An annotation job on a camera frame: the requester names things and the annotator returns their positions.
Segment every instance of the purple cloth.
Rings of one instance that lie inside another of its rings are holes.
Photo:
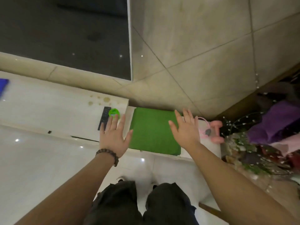
[[[1,98],[1,95],[6,87],[6,85],[9,83],[9,80],[8,79],[2,79],[0,78],[0,98]]]
[[[280,131],[300,118],[300,107],[283,100],[274,104],[262,117],[261,123],[252,126],[247,136],[250,143],[270,144],[283,140]]]

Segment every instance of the finger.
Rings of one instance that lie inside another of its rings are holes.
[[[110,130],[116,130],[118,125],[118,115],[115,114],[113,119],[112,119],[112,125],[110,127]]]
[[[110,130],[110,127],[111,127],[111,125],[112,125],[112,121],[113,121],[113,117],[110,116],[110,117],[108,118],[108,121],[107,121],[107,124],[106,124],[105,131]]]
[[[131,141],[131,138],[132,138],[132,133],[133,133],[133,130],[130,130],[128,133],[127,133],[127,136],[124,140],[124,143],[125,143],[125,146],[128,148],[129,147],[129,144],[130,144],[130,141]]]
[[[183,117],[185,118],[186,123],[190,123],[190,116],[185,108],[183,108]]]
[[[192,112],[190,111],[190,109],[187,110],[187,113],[190,117],[190,122],[194,125],[195,124],[194,117],[193,117]]]
[[[170,125],[170,128],[171,128],[171,131],[172,131],[172,134],[176,140],[176,137],[177,137],[177,134],[178,134],[178,130],[177,130],[177,127],[176,125],[174,124],[174,122],[172,121],[169,121],[169,125]]]
[[[122,115],[122,117],[121,117],[121,121],[120,121],[120,123],[119,123],[119,125],[118,125],[118,127],[117,127],[117,128],[118,128],[120,131],[122,131],[122,132],[123,132],[124,125],[125,125],[125,115]]]
[[[100,136],[104,134],[104,123],[102,122],[100,125]]]
[[[177,122],[178,122],[178,125],[179,125],[179,126],[180,126],[182,123],[184,123],[184,121],[183,121],[183,119],[182,119],[180,113],[179,113],[177,110],[175,110],[175,116],[176,116],[176,119],[177,119]]]
[[[197,129],[199,128],[199,124],[198,124],[198,116],[195,117],[195,126],[197,127]]]

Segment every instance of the black remote control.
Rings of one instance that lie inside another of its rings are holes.
[[[110,110],[111,110],[111,107],[109,107],[109,106],[105,106],[104,107],[104,110],[103,110],[103,113],[102,113],[102,116],[101,116],[101,120],[100,120],[100,123],[99,123],[98,130],[100,130],[100,126],[101,126],[102,122],[104,123],[104,129],[106,128],[106,124],[107,124],[108,118],[110,117],[109,114],[108,114],[108,112]]]

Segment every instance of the green towel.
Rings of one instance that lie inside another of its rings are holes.
[[[180,145],[175,141],[168,121],[178,127],[173,111],[136,108],[130,129],[133,136],[129,147],[167,155],[180,155]]]

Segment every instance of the black slot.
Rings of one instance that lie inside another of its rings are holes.
[[[90,140],[90,139],[86,139],[86,138],[82,138],[82,137],[78,137],[78,136],[71,136],[73,138],[78,138],[78,139],[82,139],[82,140],[89,140],[89,141],[95,141],[95,142],[99,142],[99,141],[96,141],[96,140]]]

